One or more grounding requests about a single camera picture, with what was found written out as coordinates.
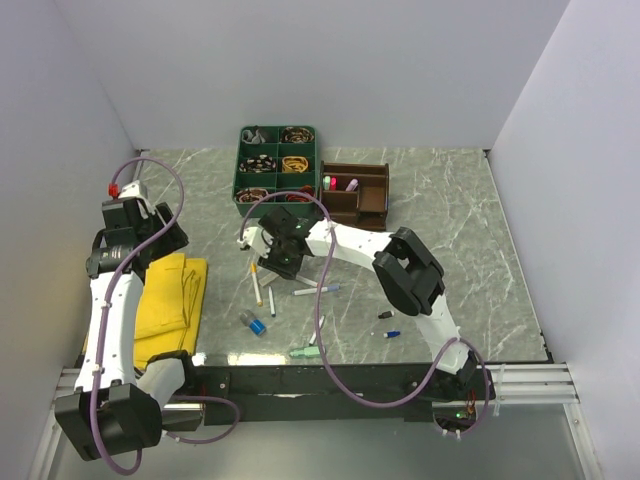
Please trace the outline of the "orange capped white pen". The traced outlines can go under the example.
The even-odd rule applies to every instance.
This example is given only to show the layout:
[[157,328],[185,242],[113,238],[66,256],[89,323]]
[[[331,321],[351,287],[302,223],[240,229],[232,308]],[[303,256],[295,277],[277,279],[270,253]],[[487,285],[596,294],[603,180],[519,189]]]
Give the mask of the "orange capped white pen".
[[318,283],[316,281],[308,279],[301,275],[297,275],[296,280],[313,288],[316,288],[318,286]]

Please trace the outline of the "blue capped white pen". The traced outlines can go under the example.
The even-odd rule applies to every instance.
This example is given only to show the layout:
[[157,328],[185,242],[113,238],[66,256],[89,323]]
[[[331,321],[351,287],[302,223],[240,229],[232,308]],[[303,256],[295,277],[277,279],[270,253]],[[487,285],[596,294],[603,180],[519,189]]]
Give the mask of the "blue capped white pen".
[[324,287],[312,287],[312,288],[306,288],[306,289],[298,289],[298,290],[293,290],[292,291],[292,295],[293,296],[307,296],[307,295],[314,295],[318,292],[320,293],[328,293],[328,292],[335,292],[340,290],[340,285],[338,284],[334,284],[334,285],[328,285],[328,286],[324,286]]

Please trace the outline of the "brown wooden desk organizer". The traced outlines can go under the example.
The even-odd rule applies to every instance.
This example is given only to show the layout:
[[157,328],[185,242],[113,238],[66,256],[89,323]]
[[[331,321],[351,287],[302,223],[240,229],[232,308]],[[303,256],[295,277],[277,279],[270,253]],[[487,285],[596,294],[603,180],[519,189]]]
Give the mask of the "brown wooden desk organizer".
[[[337,190],[324,190],[323,177],[337,178]],[[343,225],[369,231],[385,231],[389,210],[389,164],[321,164],[319,198],[331,219]],[[356,190],[347,192],[352,179]]]

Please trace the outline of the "lilac pastel highlighter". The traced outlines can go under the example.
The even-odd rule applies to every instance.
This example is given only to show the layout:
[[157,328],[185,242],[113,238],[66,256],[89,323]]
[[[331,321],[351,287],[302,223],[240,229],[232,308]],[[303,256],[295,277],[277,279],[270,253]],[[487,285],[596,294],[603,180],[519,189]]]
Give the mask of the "lilac pastel highlighter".
[[359,181],[357,179],[352,179],[346,187],[347,192],[351,192],[357,189]]

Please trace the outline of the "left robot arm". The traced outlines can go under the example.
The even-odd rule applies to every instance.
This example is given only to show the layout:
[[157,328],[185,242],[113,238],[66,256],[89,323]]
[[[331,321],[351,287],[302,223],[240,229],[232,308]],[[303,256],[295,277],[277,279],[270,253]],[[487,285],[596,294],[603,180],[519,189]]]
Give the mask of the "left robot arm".
[[84,361],[71,394],[54,403],[55,418],[85,461],[157,445],[163,407],[171,397],[193,399],[200,378],[190,354],[169,349],[152,355],[138,375],[134,364],[136,313],[150,264],[189,240],[166,203],[107,200],[104,226],[86,260],[91,320]]

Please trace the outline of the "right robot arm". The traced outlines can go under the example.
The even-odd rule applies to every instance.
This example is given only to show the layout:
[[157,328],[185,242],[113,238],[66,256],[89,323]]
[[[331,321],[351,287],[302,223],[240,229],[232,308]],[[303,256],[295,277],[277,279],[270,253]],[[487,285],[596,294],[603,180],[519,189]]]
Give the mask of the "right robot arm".
[[480,379],[490,393],[491,375],[477,350],[460,336],[445,294],[444,269],[417,234],[406,227],[375,232],[339,224],[317,215],[296,217],[283,207],[242,229],[239,243],[259,255],[259,265],[294,279],[305,257],[325,260],[325,277],[337,259],[375,273],[389,303],[414,319],[432,355],[432,366],[410,399],[433,376],[441,392],[460,398]]

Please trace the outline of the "small grey eraser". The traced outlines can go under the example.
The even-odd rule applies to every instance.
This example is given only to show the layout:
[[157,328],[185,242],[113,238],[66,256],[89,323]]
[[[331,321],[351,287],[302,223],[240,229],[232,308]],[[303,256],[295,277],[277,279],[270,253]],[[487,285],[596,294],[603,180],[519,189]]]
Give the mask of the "small grey eraser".
[[265,275],[263,277],[260,278],[259,280],[259,284],[264,287],[267,286],[269,283],[271,283],[273,280],[275,280],[277,278],[277,275],[272,273],[272,274],[268,274]]

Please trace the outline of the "yellow capped white pen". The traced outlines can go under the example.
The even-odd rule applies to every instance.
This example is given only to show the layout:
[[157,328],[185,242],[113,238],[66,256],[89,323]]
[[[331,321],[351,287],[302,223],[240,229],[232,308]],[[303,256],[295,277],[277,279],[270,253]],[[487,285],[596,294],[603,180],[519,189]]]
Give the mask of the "yellow capped white pen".
[[251,274],[252,284],[254,288],[256,304],[258,307],[262,307],[264,302],[263,302],[261,287],[260,287],[258,275],[257,275],[257,265],[254,262],[250,263],[250,274]]

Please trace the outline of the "short blue tipped pen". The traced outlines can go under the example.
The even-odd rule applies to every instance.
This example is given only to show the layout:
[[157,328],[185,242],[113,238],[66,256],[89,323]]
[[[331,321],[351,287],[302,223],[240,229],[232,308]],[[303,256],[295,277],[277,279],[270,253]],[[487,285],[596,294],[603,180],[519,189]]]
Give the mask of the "short blue tipped pen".
[[277,315],[275,295],[272,286],[268,286],[269,308],[271,317],[275,318]]

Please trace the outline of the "blue capped glue stick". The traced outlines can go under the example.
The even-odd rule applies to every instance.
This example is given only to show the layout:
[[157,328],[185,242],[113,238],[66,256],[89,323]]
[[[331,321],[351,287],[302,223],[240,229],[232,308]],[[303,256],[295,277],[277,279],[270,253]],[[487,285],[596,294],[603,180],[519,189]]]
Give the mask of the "blue capped glue stick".
[[261,336],[266,332],[266,327],[261,320],[251,311],[245,310],[240,316],[241,323],[256,336]]

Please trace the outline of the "yellow cloth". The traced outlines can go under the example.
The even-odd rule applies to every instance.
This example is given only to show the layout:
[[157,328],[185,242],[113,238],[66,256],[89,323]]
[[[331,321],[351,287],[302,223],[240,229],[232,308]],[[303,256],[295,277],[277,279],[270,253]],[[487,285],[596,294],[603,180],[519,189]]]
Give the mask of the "yellow cloth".
[[140,277],[122,274],[110,296],[113,275],[90,282],[92,326],[87,354],[92,357],[105,305],[109,305],[103,361],[120,361],[121,370],[144,369],[160,354],[195,352],[206,290],[208,263],[174,253],[156,260]]

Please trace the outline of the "green compartment tray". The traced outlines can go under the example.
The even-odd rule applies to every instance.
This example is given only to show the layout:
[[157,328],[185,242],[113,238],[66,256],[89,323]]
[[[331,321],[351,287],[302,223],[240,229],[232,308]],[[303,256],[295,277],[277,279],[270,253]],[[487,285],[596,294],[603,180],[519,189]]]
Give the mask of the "green compartment tray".
[[302,217],[320,190],[318,135],[309,125],[248,125],[241,129],[232,201],[239,214],[259,218],[274,207]]

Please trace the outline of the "short mint green highlighter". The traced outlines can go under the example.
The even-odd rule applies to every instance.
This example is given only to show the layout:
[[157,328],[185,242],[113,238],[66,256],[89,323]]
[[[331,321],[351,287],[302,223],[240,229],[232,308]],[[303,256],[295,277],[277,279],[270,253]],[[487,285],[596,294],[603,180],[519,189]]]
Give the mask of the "short mint green highlighter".
[[317,358],[321,355],[320,348],[317,345],[305,346],[297,349],[293,349],[289,352],[289,357],[292,359],[310,359]]

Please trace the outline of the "black base bar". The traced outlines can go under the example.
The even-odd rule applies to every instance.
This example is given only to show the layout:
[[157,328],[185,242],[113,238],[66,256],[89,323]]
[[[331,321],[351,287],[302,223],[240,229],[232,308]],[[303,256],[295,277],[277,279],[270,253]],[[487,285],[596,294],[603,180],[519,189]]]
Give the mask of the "black base bar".
[[[429,363],[335,365],[334,372],[359,398],[399,400],[418,389]],[[239,407],[243,422],[400,418],[433,420],[435,403],[496,398],[491,374],[480,369],[467,381],[435,371],[415,398],[394,408],[371,408],[350,399],[321,365],[200,366],[178,396],[211,396]]]

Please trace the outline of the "aluminium rail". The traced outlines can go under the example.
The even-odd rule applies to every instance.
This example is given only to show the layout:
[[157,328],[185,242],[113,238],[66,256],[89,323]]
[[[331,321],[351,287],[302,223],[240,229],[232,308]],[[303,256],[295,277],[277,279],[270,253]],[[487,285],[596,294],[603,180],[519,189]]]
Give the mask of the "aluminium rail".
[[[563,364],[489,364],[494,400],[506,405],[571,404],[578,394]],[[362,397],[366,392],[404,396],[426,374],[425,364],[338,365],[339,378]],[[341,392],[319,365],[201,366],[195,391],[229,398],[233,395],[289,398]]]

